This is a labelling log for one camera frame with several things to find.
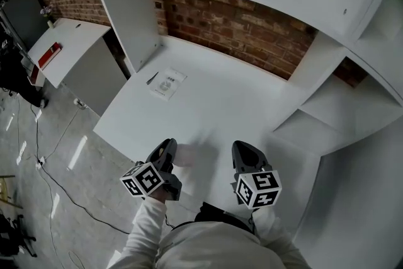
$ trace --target paper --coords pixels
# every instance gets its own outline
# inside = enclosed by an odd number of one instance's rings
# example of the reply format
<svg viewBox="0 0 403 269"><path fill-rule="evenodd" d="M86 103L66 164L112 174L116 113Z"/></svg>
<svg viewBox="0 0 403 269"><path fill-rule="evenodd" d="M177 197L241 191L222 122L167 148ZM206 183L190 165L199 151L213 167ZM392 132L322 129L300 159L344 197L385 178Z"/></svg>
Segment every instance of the paper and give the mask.
<svg viewBox="0 0 403 269"><path fill-rule="evenodd" d="M159 98L168 101L186 78L186 75L172 68L166 69L153 80L150 91Z"/></svg>

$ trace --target concrete floor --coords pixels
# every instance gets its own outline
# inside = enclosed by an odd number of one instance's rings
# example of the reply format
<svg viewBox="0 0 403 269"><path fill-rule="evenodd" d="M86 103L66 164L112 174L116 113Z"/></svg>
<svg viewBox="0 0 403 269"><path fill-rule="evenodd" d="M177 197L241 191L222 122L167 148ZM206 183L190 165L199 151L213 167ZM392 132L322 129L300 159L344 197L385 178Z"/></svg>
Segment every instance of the concrete floor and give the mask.
<svg viewBox="0 0 403 269"><path fill-rule="evenodd" d="M44 91L50 102L38 119L38 155L48 156L45 169L76 203L85 206L98 219L130 232L140 201L128 194L119 177L130 168L131 160L93 132L99 117L89 109L78 110L67 89L54 89L46 84ZM37 239L32 247L38 258L31 258L27 252L14 258L24 269L77 268L70 254L78 268L82 266L75 255L85 269L107 268L111 259L122 251L127 235L90 218L43 171L36 169L36 126L30 105L23 98L9 97L0 91L0 174L16 175L16 179L7 181L10 195L24 208L18 214L25 216L23 223L27 233ZM53 210L49 187L41 175L52 189ZM183 195L180 203L168 203L167 216L171 224L178 225L193 220L199 207L200 203ZM15 218L16 209L3 203L0 209L6 217ZM50 221L63 266L52 246ZM169 231L165 226L163 234Z"/></svg>

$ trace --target white wall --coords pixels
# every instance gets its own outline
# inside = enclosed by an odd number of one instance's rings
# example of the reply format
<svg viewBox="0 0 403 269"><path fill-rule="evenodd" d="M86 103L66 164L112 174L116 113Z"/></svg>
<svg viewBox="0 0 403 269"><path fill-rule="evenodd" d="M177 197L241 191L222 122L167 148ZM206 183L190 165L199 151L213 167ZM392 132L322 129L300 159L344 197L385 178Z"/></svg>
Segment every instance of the white wall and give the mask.
<svg viewBox="0 0 403 269"><path fill-rule="evenodd" d="M393 269L403 256L403 118L322 158L295 243L313 269Z"/></svg>

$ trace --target white sleeve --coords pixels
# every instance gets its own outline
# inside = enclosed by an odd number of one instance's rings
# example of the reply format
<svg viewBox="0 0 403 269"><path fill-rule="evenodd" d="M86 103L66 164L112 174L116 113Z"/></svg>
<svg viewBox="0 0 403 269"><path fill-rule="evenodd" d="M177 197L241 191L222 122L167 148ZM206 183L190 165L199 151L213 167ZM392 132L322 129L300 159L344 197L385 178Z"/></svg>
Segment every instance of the white sleeve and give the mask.
<svg viewBox="0 0 403 269"><path fill-rule="evenodd" d="M120 259L110 269L150 269L161 240L166 206L152 197L146 197L137 212L132 233Z"/></svg>
<svg viewBox="0 0 403 269"><path fill-rule="evenodd" d="M254 212L253 221L262 246L273 250L287 269L310 269L272 207L263 207Z"/></svg>

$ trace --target person's hand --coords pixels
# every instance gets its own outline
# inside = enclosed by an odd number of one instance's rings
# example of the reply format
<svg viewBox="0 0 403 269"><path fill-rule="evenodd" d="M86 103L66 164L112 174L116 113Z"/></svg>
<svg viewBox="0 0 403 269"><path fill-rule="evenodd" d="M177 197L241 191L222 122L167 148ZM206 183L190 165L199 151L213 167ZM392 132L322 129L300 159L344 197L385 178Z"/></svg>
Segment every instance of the person's hand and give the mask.
<svg viewBox="0 0 403 269"><path fill-rule="evenodd" d="M165 201L168 199L170 193L167 192L162 186L163 185L153 191L149 196L165 204Z"/></svg>

